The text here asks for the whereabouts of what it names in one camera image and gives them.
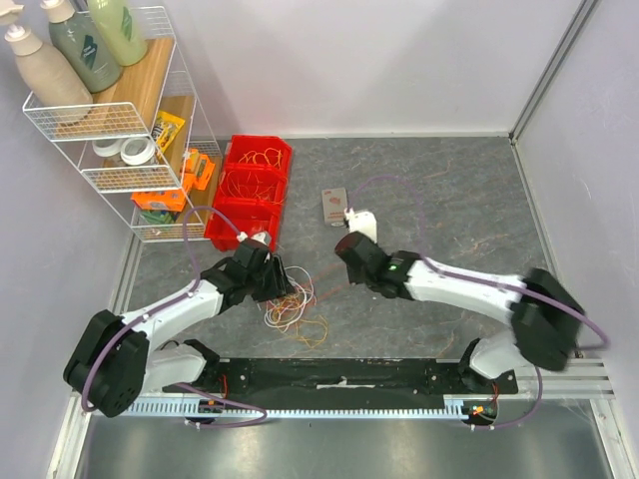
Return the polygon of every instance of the green bottle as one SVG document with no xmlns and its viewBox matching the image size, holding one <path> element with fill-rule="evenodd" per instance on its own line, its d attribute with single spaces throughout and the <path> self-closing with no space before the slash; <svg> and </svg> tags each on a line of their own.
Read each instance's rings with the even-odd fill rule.
<svg viewBox="0 0 639 479">
<path fill-rule="evenodd" d="M 91 18 L 118 63 L 127 67 L 142 60 L 147 54 L 147 41 L 126 0 L 88 0 L 87 3 Z"/>
<path fill-rule="evenodd" d="M 107 48 L 90 18 L 75 11 L 69 0 L 44 0 L 51 43 L 69 60 L 91 93 L 106 90 L 122 75 L 122 67 Z"/>
</svg>

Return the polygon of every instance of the red plastic tray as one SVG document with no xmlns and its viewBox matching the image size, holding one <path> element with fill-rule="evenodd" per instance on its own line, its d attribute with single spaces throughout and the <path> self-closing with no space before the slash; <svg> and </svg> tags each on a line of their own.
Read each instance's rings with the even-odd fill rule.
<svg viewBox="0 0 639 479">
<path fill-rule="evenodd" d="M 233 136 L 213 201 L 249 237 L 268 232 L 271 251 L 277 248 L 292 155 L 278 137 Z M 238 247 L 236 234 L 216 215 L 210 216 L 205 237 L 220 251 Z"/>
</svg>

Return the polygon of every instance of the white metal rack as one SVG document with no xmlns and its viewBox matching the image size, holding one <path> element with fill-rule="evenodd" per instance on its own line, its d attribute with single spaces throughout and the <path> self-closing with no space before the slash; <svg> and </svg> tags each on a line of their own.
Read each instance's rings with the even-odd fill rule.
<svg viewBox="0 0 639 479">
<path fill-rule="evenodd" d="M 149 105 L 146 105 L 147 111 L 152 113 L 152 115 L 146 115 L 147 121 L 143 118 L 145 115 L 132 102 L 117 101 L 94 103 L 90 106 L 44 107 L 33 93 L 25 101 L 23 112 L 140 240 L 144 242 L 179 240 L 182 237 L 182 216 L 178 217 L 174 224 L 152 225 L 145 220 L 140 214 L 140 210 L 131 201 L 131 193 L 183 190 L 180 165 L 184 153 L 188 149 L 198 148 L 201 153 L 207 154 L 216 161 L 217 167 L 221 164 L 222 153 L 199 101 L 182 52 L 175 41 L 175 32 L 165 8 L 137 8 L 133 9 L 133 15 L 147 39 L 171 42 L 167 66 L 160 72 L 163 78 L 156 79 L 156 81 L 162 80 L 160 94 L 157 99 L 154 99 L 154 105 L 151 109 Z M 169 150 L 163 154 L 157 148 L 158 161 L 154 165 L 118 167 L 108 164 L 93 152 L 91 146 L 93 140 L 151 138 L 150 130 L 162 101 L 180 99 L 184 100 L 181 103 L 182 114 L 170 113 L 181 116 L 187 121 L 183 127 L 187 130 L 187 135 L 181 145 L 176 145 L 176 148 L 181 148 L 181 150 L 173 152 L 170 158 L 168 158 Z M 205 138 L 205 141 L 190 141 L 194 125 L 199 138 Z M 216 177 L 212 178 L 209 189 L 216 187 L 217 182 L 214 182 Z M 188 203 L 185 210 L 212 199 L 212 195 L 207 195 L 206 192 L 198 193 L 198 201 L 187 196 Z M 200 212 L 191 216 L 187 227 L 191 239 L 196 240 L 204 237 L 207 217 Z"/>
</svg>

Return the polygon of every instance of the white wall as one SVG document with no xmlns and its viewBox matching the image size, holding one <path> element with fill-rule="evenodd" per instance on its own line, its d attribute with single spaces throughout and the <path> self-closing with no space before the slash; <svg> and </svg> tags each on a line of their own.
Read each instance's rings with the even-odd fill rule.
<svg viewBox="0 0 639 479">
<path fill-rule="evenodd" d="M 164 3 L 221 136 L 510 130 L 579 0 Z"/>
<path fill-rule="evenodd" d="M 562 277 L 612 336 L 605 353 L 635 444 L 639 419 L 639 3 L 600 3 L 521 152 Z"/>
<path fill-rule="evenodd" d="M 42 26 L 37 2 L 28 18 Z M 0 477 L 44 477 L 71 389 L 62 371 L 107 307 L 126 226 L 21 112 L 0 41 Z"/>
</svg>

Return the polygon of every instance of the white wire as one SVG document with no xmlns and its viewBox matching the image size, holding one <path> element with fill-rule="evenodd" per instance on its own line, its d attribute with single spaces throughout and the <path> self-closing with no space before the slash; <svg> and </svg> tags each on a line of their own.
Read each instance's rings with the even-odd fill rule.
<svg viewBox="0 0 639 479">
<path fill-rule="evenodd" d="M 295 314 L 293 315 L 293 317 L 289 319 L 287 322 L 275 322 L 273 319 L 273 311 L 275 310 L 276 307 L 280 305 L 280 303 L 284 299 L 282 298 L 282 299 L 275 299 L 273 301 L 268 301 L 266 312 L 264 314 L 264 323 L 266 326 L 279 329 L 282 332 L 287 332 L 289 330 L 289 327 L 291 327 L 293 324 L 295 324 L 300 319 L 302 319 L 302 317 L 304 316 L 304 311 L 307 308 L 307 305 L 316 298 L 315 288 L 313 286 L 313 281 L 311 279 L 311 275 L 309 274 L 309 272 L 306 271 L 301 266 L 288 266 L 285 268 L 286 271 L 289 271 L 291 269 L 301 270 L 307 276 L 309 280 L 309 287 L 303 287 L 292 276 L 287 274 L 287 278 L 289 279 L 289 282 L 291 283 L 293 288 L 296 290 L 294 294 L 302 294 L 304 296 L 304 300 L 299 306 L 295 306 L 295 307 L 287 306 L 286 308 L 280 311 L 280 316 L 282 316 L 282 313 L 284 312 L 295 311 Z"/>
</svg>

